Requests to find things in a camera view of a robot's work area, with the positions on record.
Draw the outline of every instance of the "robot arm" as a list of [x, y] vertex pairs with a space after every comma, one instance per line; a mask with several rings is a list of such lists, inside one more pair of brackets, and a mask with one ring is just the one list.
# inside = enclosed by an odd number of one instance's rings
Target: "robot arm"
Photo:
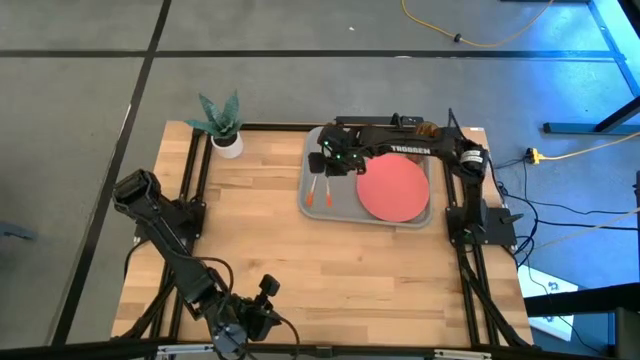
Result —
[[486, 203], [482, 183], [489, 159], [486, 149], [462, 135], [456, 127], [437, 128], [431, 134], [411, 129], [327, 124], [318, 137], [322, 152], [309, 154], [312, 173], [344, 176], [366, 172], [365, 158], [387, 153], [422, 154], [441, 159], [458, 176], [465, 190], [462, 224], [465, 231], [486, 227]]
[[189, 216], [161, 193], [155, 175], [138, 170], [116, 184], [115, 208], [142, 226], [149, 240], [173, 271], [175, 286], [194, 319], [205, 318], [211, 340], [221, 353], [241, 348], [247, 340], [264, 340], [273, 326], [280, 325], [269, 296], [280, 284], [265, 275], [262, 292], [254, 299], [231, 294], [215, 269], [189, 254], [176, 235], [171, 219]]

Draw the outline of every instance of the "pink plate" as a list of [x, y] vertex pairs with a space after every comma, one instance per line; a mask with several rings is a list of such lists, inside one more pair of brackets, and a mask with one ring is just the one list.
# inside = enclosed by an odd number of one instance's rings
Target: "pink plate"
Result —
[[391, 222], [415, 218], [429, 201], [429, 181], [424, 170], [399, 155], [369, 160], [367, 172], [357, 176], [356, 189], [367, 211]]

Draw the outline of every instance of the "wooden tabletop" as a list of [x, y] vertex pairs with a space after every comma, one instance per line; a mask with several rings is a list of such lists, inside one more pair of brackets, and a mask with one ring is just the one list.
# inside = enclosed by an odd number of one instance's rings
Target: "wooden tabletop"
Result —
[[[483, 129], [464, 132], [487, 144]], [[441, 162], [432, 163], [434, 214], [422, 229], [313, 220], [300, 212], [296, 202], [305, 136], [304, 132], [243, 131], [245, 150], [239, 158], [226, 160], [214, 152], [204, 231], [194, 255], [227, 260], [235, 274], [234, 292], [243, 296], [258, 292], [265, 273], [278, 279], [280, 292], [272, 302], [297, 327], [304, 344], [469, 346], [460, 275], [446, 230]], [[178, 196], [190, 139], [187, 125], [167, 123], [153, 171], [170, 199]], [[203, 148], [201, 143], [192, 191]], [[500, 204], [490, 174], [484, 195], [489, 205]], [[499, 247], [483, 249], [495, 303], [520, 336], [531, 342], [513, 260]], [[226, 276], [224, 268], [210, 266]], [[114, 336], [128, 330], [157, 294], [162, 267], [153, 245], [134, 253]], [[486, 343], [482, 306], [475, 302], [481, 340]], [[168, 331], [173, 300], [167, 304], [163, 334]], [[209, 342], [205, 321], [193, 321], [185, 310], [179, 340]], [[279, 326], [266, 342], [294, 343], [294, 338], [286, 326]]]

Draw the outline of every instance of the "gray floor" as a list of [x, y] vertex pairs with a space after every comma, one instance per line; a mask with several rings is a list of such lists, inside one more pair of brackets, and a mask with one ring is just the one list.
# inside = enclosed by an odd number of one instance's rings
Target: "gray floor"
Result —
[[[145, 49], [160, 5], [0, 0], [0, 50]], [[407, 5], [415, 15], [478, 41], [504, 37], [543, 6], [490, 0]], [[615, 24], [610, 30], [623, 39], [620, 47], [639, 74], [634, 51], [640, 46], [628, 24], [616, 22], [615, 1], [599, 0], [598, 7]], [[466, 49], [411, 22], [399, 1], [389, 0], [175, 1], [160, 48]], [[607, 48], [585, 5], [562, 4], [504, 49]], [[0, 298], [1, 348], [48, 341], [140, 65], [139, 59], [0, 60], [0, 219], [40, 234], [33, 242], [0, 239], [0, 283], [10, 290]], [[611, 140], [548, 136], [540, 127], [547, 121], [598, 121], [632, 98], [618, 67], [607, 60], [158, 59], [121, 176], [152, 168], [166, 120], [202, 117], [198, 92], [222, 102], [234, 89], [242, 116], [251, 122], [326, 122], [336, 115], [398, 111], [444, 124], [452, 107], [463, 125], [487, 129], [496, 163], [530, 146], [554, 155]], [[638, 140], [632, 140], [530, 167], [528, 195], [580, 209], [635, 208], [631, 185], [640, 170], [638, 151]], [[522, 194], [521, 167], [499, 177]], [[517, 224], [524, 234], [530, 213], [516, 202], [509, 205], [527, 215]], [[540, 208], [540, 217], [590, 223], [608, 218], [554, 208]], [[109, 336], [132, 229], [123, 216], [107, 215], [71, 341]], [[541, 225], [536, 239], [542, 244], [573, 231]], [[531, 265], [586, 287], [637, 281], [637, 238], [600, 231], [541, 249]]]

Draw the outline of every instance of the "potted plant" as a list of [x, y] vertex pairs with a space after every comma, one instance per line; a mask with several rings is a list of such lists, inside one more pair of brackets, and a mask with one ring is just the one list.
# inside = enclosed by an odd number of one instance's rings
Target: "potted plant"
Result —
[[232, 159], [242, 154], [244, 143], [238, 132], [242, 125], [242, 121], [238, 118], [240, 110], [238, 91], [234, 91], [233, 95], [227, 99], [222, 112], [204, 95], [198, 94], [198, 96], [208, 121], [186, 120], [185, 122], [209, 134], [216, 152], [223, 158]]

